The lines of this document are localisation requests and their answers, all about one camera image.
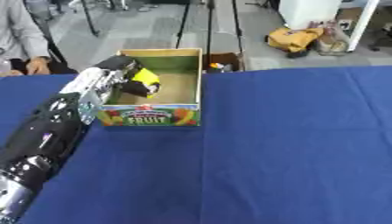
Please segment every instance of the blue table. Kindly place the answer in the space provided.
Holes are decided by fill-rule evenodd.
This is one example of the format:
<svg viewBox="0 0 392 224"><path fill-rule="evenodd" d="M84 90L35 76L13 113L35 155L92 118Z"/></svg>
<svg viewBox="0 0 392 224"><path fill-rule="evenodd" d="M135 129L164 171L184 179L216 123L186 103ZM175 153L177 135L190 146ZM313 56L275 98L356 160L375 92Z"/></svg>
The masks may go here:
<svg viewBox="0 0 392 224"><path fill-rule="evenodd" d="M391 71L205 75L201 127L95 123L22 223L392 223ZM0 80L0 144L71 79Z"/></svg>

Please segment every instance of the fruit box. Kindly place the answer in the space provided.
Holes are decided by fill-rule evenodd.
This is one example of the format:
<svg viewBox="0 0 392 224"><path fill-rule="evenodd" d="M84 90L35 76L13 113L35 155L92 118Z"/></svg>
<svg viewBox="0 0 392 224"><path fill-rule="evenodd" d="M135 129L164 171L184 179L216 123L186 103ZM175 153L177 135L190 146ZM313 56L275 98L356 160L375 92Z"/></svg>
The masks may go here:
<svg viewBox="0 0 392 224"><path fill-rule="evenodd" d="M157 74L147 99L115 89L98 118L105 126L200 126L201 49L122 50Z"/></svg>

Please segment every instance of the person's hand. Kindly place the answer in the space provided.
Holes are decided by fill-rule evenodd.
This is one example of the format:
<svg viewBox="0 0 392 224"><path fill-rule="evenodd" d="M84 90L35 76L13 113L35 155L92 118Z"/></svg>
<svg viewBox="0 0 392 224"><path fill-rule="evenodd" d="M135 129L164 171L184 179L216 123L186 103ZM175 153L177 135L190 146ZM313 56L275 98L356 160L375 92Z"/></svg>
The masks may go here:
<svg viewBox="0 0 392 224"><path fill-rule="evenodd" d="M27 64L27 74L50 74L47 66L48 60L42 57L36 57Z"/></svg>

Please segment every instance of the yellow bag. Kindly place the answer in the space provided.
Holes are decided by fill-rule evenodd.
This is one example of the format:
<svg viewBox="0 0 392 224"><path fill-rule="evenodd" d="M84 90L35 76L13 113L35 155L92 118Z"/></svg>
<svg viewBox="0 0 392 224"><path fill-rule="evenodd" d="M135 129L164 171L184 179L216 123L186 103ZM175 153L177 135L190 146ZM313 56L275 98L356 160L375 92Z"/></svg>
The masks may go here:
<svg viewBox="0 0 392 224"><path fill-rule="evenodd" d="M323 35L323 28L311 28L306 30L291 30L289 28L279 28L269 34L266 41L270 46L298 53L306 51L306 47L315 39Z"/></svg>

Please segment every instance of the floor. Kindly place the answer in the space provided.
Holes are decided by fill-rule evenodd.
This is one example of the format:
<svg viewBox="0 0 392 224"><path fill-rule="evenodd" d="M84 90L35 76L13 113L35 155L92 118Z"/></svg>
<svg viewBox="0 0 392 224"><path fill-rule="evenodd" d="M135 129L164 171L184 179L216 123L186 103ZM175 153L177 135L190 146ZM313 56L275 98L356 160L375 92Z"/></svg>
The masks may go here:
<svg viewBox="0 0 392 224"><path fill-rule="evenodd" d="M355 52L341 57L320 56L311 52L302 59L286 59L283 52L263 43L263 37L277 27L282 20L273 10L266 10L237 0L247 70L286 67L336 67L392 65L392 48L371 52L366 48L366 38ZM160 5L150 12L137 12L141 2L129 1L130 10L110 11L101 3L89 5L94 25L100 30L97 38L89 32L85 16L80 10L73 13L65 7L65 13L51 22L52 35L70 65L78 70L89 67L114 54L119 49L173 48L184 13L181 5ZM193 4L185 25L181 47L207 45L207 7ZM216 0L213 16L213 52L239 52L235 36L232 4L228 0Z"/></svg>

